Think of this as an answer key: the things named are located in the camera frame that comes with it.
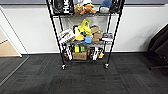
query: clutter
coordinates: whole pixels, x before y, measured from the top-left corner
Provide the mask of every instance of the clutter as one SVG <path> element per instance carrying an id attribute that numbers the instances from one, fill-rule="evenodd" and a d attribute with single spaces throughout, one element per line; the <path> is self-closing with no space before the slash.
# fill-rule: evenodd
<path id="1" fill-rule="evenodd" d="M 84 36 L 82 34 L 79 34 L 76 40 L 79 40 L 79 41 L 84 40 Z"/>
<path id="2" fill-rule="evenodd" d="M 108 7 L 101 7 L 99 9 L 100 13 L 109 13 L 109 8 Z"/>
<path id="3" fill-rule="evenodd" d="M 71 29 L 67 29 L 67 30 L 60 32 L 60 34 L 58 36 L 59 43 L 61 43 L 61 44 L 65 43 L 73 38 L 75 38 L 75 34 L 73 33 L 73 31 Z"/>
<path id="4" fill-rule="evenodd" d="M 113 34 L 112 33 L 103 33 L 102 40 L 113 41 Z"/>
<path id="5" fill-rule="evenodd" d="M 68 44 L 68 45 L 66 46 L 66 53 L 67 53 L 67 55 L 68 55 L 68 57 L 69 57 L 69 60 L 72 60 L 72 54 L 71 54 L 71 52 L 70 52 L 69 47 L 70 47 L 70 45 Z"/>
<path id="6" fill-rule="evenodd" d="M 92 35 L 91 29 L 89 28 L 89 19 L 84 19 L 82 24 L 78 26 L 79 32 L 85 32 L 86 35 Z"/>
<path id="7" fill-rule="evenodd" d="M 75 9 L 75 14 L 80 14 L 83 11 L 83 6 L 81 6 L 80 4 L 77 4 L 74 9 Z"/>
<path id="8" fill-rule="evenodd" d="M 98 47 L 95 47 L 95 51 L 94 51 L 94 54 L 93 54 L 93 60 L 96 60 L 97 59 L 97 56 L 98 56 Z"/>
<path id="9" fill-rule="evenodd" d="M 92 42 L 92 38 L 91 37 L 85 37 L 85 42 L 86 43 L 91 43 Z"/>
<path id="10" fill-rule="evenodd" d="M 92 34 L 99 31 L 99 27 L 96 26 L 96 25 L 91 26 L 90 29 L 91 29 L 91 33 L 92 33 Z"/>
<path id="11" fill-rule="evenodd" d="M 92 38 L 92 41 L 97 42 L 99 41 L 99 38 Z"/>
<path id="12" fill-rule="evenodd" d="M 103 52 L 101 52 L 98 58 L 103 58 L 103 55 L 104 55 Z"/>
<path id="13" fill-rule="evenodd" d="M 76 60 L 86 60 L 87 59 L 87 52 L 81 52 L 81 53 L 72 53 L 73 59 Z"/>
<path id="14" fill-rule="evenodd" d="M 75 45 L 75 53 L 79 53 L 79 45 Z"/>
<path id="15" fill-rule="evenodd" d="M 53 12 L 55 15 L 73 14 L 73 0 L 53 0 Z"/>
<path id="16" fill-rule="evenodd" d="M 94 38 L 101 39 L 102 36 L 103 36 L 103 31 L 98 31 L 98 32 L 94 33 Z"/>
<path id="17" fill-rule="evenodd" d="M 110 13 L 120 13 L 120 7 L 121 7 L 122 0 L 112 0 L 111 6 L 110 6 Z"/>
<path id="18" fill-rule="evenodd" d="M 90 12 L 95 14 L 97 11 L 92 9 L 91 4 L 87 4 L 87 5 L 84 5 L 84 9 L 80 14 L 85 14 L 85 13 L 90 13 Z"/>
<path id="19" fill-rule="evenodd" d="M 100 8 L 101 8 L 101 7 L 110 8 L 110 6 L 111 6 L 111 1 L 112 1 L 112 0 L 104 0 L 104 1 L 102 2 L 102 4 L 100 5 Z"/>
<path id="20" fill-rule="evenodd" d="M 80 46 L 80 52 L 85 52 L 85 46 Z"/>
<path id="21" fill-rule="evenodd" d="M 91 4 L 92 0 L 78 0 L 78 4 L 80 4 L 81 6 L 84 4 Z"/>

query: metal shelf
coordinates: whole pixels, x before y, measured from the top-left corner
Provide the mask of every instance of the metal shelf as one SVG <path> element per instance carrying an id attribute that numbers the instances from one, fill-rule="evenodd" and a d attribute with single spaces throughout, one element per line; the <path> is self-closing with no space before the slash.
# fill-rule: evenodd
<path id="1" fill-rule="evenodd" d="M 118 14 L 111 14 L 111 13 L 99 13 L 96 14 L 67 14 L 67 15 L 52 15 L 54 18 L 70 18 L 70 17 L 94 17 L 94 16 L 118 16 Z"/>
<path id="2" fill-rule="evenodd" d="M 118 9 L 120 10 L 120 12 L 118 12 L 118 13 L 103 14 L 103 13 L 98 12 L 96 14 L 83 14 L 83 15 L 80 15 L 80 14 L 54 15 L 54 14 L 52 14 L 52 13 L 54 13 L 53 10 L 51 9 L 52 4 L 49 3 L 49 0 L 46 0 L 48 11 L 49 11 L 49 15 L 50 15 L 50 19 L 51 19 L 51 22 L 52 22 L 52 26 L 53 26 L 53 29 L 54 29 L 55 37 L 56 37 L 56 40 L 57 40 L 58 48 L 59 48 L 61 59 L 62 59 L 62 63 L 63 63 L 62 64 L 62 69 L 63 70 L 66 69 L 65 62 L 97 62 L 97 61 L 103 62 L 104 61 L 105 62 L 105 68 L 108 68 L 110 56 L 111 56 L 112 49 L 113 49 L 113 46 L 114 46 L 114 42 L 115 42 L 115 39 L 116 39 L 116 36 L 117 36 L 117 32 L 118 32 L 118 27 L 119 27 L 121 15 L 122 15 L 122 10 L 123 10 L 123 6 L 124 6 L 124 2 L 125 2 L 125 0 L 119 0 Z M 109 53 L 109 55 L 107 56 L 107 58 L 103 57 L 104 59 L 97 60 L 97 61 L 93 61 L 93 60 L 84 60 L 84 61 L 83 60 L 72 60 L 72 61 L 65 61 L 64 56 L 62 54 L 61 47 L 60 47 L 61 45 L 60 45 L 59 40 L 58 40 L 57 30 L 56 30 L 57 28 L 56 28 L 56 25 L 55 25 L 55 22 L 54 22 L 54 18 L 59 18 L 60 26 L 61 26 L 61 29 L 63 31 L 63 25 L 62 25 L 61 18 L 67 18 L 67 17 L 95 17 L 95 16 L 109 16 L 106 33 L 108 33 L 109 28 L 110 28 L 111 17 L 112 16 L 118 16 L 118 20 L 117 20 L 117 24 L 115 26 L 115 32 L 114 32 L 114 37 L 113 37 L 112 42 L 100 41 L 100 42 L 92 42 L 92 43 L 90 43 L 92 45 L 103 45 L 104 46 L 104 52 L 105 52 L 105 46 L 108 45 L 108 44 L 110 44 L 111 47 L 110 47 L 110 53 Z"/>

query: blue plush toy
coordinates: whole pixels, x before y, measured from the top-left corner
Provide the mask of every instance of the blue plush toy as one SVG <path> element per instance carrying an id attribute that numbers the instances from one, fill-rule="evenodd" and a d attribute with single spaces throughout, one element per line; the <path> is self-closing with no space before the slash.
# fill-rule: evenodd
<path id="1" fill-rule="evenodd" d="M 100 5 L 100 7 L 108 7 L 108 8 L 110 8 L 110 6 L 111 6 L 111 1 L 112 1 L 112 0 L 104 0 L 104 1 L 102 2 L 102 4 Z"/>

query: white wall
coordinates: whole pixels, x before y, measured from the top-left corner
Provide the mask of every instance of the white wall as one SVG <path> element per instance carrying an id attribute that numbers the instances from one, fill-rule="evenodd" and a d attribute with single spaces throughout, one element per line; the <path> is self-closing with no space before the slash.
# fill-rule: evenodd
<path id="1" fill-rule="evenodd" d="M 2 33 L 2 31 L 0 30 L 0 43 L 6 41 L 7 38 L 5 37 L 5 35 Z"/>
<path id="2" fill-rule="evenodd" d="M 2 7 L 29 54 L 59 52 L 45 5 L 3 5 Z M 167 11 L 168 5 L 124 7 L 113 51 L 145 51 L 150 39 L 168 23 Z M 89 19 L 90 25 L 96 24 L 105 31 L 107 17 L 89 17 Z M 80 24 L 82 20 L 79 18 L 63 19 L 63 23 L 66 29 L 71 28 L 72 23 Z M 114 28 L 116 20 L 116 16 L 112 18 L 111 28 Z M 61 31 L 59 20 L 55 21 L 58 31 Z"/>
<path id="3" fill-rule="evenodd" d="M 8 20 L 6 19 L 1 6 L 0 6 L 0 31 L 7 38 L 7 40 L 10 42 L 10 44 L 13 46 L 16 52 L 20 55 L 20 57 L 21 53 L 26 54 L 25 49 L 23 48 L 21 42 L 19 41 L 12 27 L 10 26 L 10 23 L 8 23 Z"/>

